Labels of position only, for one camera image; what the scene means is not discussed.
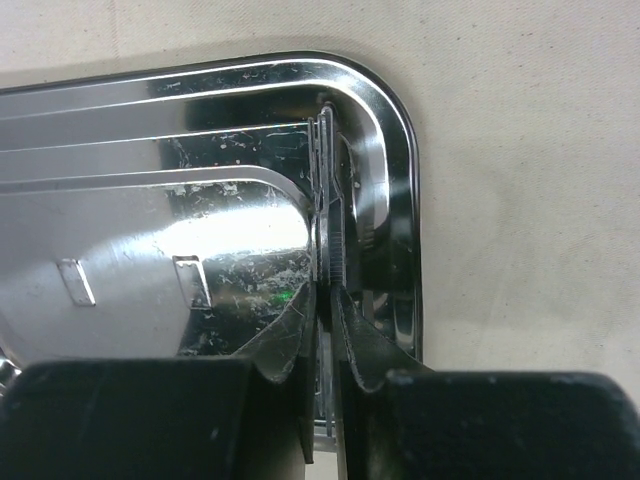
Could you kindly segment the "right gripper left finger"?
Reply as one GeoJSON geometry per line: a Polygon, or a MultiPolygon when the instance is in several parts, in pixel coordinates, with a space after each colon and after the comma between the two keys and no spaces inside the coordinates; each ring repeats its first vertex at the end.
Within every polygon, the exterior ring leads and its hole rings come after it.
{"type": "Polygon", "coordinates": [[[5,479],[301,479],[316,288],[236,353],[28,367],[1,402],[5,479]]]}

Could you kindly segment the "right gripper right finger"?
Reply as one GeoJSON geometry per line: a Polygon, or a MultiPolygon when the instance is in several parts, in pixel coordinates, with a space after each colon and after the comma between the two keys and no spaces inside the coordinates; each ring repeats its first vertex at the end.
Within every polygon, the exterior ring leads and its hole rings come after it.
{"type": "Polygon", "coordinates": [[[342,479],[635,479],[639,414],[587,372],[434,371],[331,292],[342,479]]]}

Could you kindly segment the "steel scalpel handle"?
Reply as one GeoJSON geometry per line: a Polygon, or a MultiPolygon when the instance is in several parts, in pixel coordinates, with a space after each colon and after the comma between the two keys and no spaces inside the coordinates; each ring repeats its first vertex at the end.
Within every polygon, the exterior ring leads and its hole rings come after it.
{"type": "Polygon", "coordinates": [[[318,413],[323,434],[333,439],[335,400],[333,393],[331,291],[346,285],[344,195],[336,173],[340,146],[335,111],[324,105],[309,124],[314,193],[314,278],[317,285],[319,394],[318,413]]]}

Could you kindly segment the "steel instrument tray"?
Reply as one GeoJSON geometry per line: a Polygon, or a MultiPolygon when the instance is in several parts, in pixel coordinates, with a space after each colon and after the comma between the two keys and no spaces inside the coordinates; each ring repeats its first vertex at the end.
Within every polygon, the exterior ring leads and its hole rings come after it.
{"type": "Polygon", "coordinates": [[[309,124],[335,111],[345,287],[422,354],[408,112],[319,52],[1,93],[1,357],[229,355],[316,285],[309,124]]]}

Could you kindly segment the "beige cloth wrap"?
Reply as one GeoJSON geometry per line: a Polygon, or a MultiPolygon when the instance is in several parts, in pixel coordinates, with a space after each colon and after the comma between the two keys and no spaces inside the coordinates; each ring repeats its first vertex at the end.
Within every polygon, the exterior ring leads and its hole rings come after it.
{"type": "Polygon", "coordinates": [[[420,141],[425,358],[639,380],[635,1],[5,1],[22,85],[316,49],[420,141]]]}

